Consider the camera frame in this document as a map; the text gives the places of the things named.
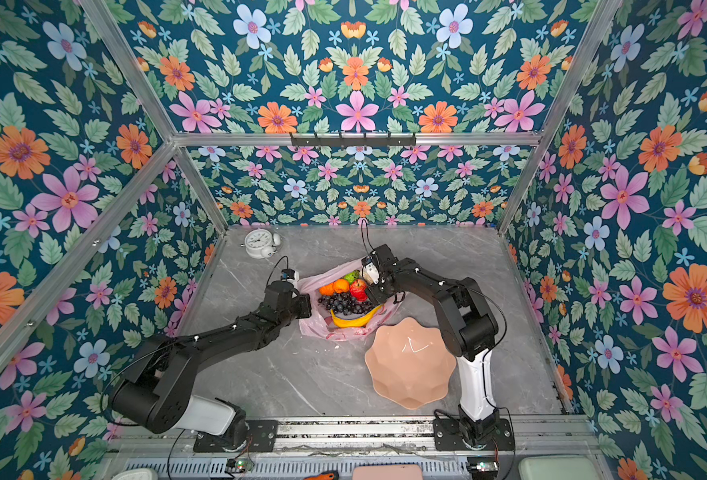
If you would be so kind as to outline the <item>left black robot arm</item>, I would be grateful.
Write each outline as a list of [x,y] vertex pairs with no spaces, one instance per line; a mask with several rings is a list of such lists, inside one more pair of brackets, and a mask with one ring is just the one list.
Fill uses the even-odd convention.
[[185,429],[223,436],[237,421],[238,408],[227,401],[195,395],[199,373],[268,346],[283,328],[311,315],[311,296],[300,292],[293,281],[274,281],[255,310],[225,327],[145,340],[120,374],[108,406],[155,434]]

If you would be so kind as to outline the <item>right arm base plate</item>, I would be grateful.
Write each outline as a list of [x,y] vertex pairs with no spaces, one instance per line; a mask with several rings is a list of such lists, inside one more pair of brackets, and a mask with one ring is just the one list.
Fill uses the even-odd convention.
[[433,418],[433,442],[437,451],[515,451],[515,433],[505,419],[493,422],[482,440],[469,442],[461,435],[457,420]]

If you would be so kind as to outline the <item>pink wavy bowl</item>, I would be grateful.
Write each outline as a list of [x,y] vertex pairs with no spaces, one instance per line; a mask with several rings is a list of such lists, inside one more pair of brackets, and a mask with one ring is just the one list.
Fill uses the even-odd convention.
[[442,400],[457,367],[441,331],[407,317],[375,332],[365,354],[373,388],[379,396],[409,410]]

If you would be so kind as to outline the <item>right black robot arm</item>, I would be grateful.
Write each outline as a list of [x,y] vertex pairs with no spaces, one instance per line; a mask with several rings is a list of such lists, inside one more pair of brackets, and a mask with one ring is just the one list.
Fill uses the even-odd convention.
[[361,267],[367,282],[365,293],[371,301],[398,304],[411,294],[433,306],[441,340],[459,362],[457,433],[467,446],[483,446],[501,421],[491,380],[491,354],[497,347],[499,322],[477,281],[435,274],[411,258],[397,258],[385,244],[367,253]]

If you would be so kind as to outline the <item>pink plastic bag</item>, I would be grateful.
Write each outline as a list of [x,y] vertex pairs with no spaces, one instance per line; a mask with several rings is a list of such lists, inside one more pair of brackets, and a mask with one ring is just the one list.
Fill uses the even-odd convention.
[[343,281],[347,286],[356,281],[363,282],[361,260],[344,263],[300,281],[300,291],[309,294],[312,300],[311,316],[300,320],[301,334],[335,342],[364,340],[395,317],[399,304],[393,300],[381,305],[371,303],[371,309],[361,313],[349,308],[350,313],[345,314],[346,300],[351,300],[353,307],[364,306],[367,301],[359,302],[349,290],[343,292]]

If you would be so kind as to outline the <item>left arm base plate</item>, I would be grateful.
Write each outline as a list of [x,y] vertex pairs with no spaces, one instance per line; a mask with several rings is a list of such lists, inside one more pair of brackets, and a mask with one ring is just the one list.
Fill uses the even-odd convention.
[[276,420],[238,419],[222,435],[199,433],[194,444],[196,453],[267,453],[274,450],[278,439]]

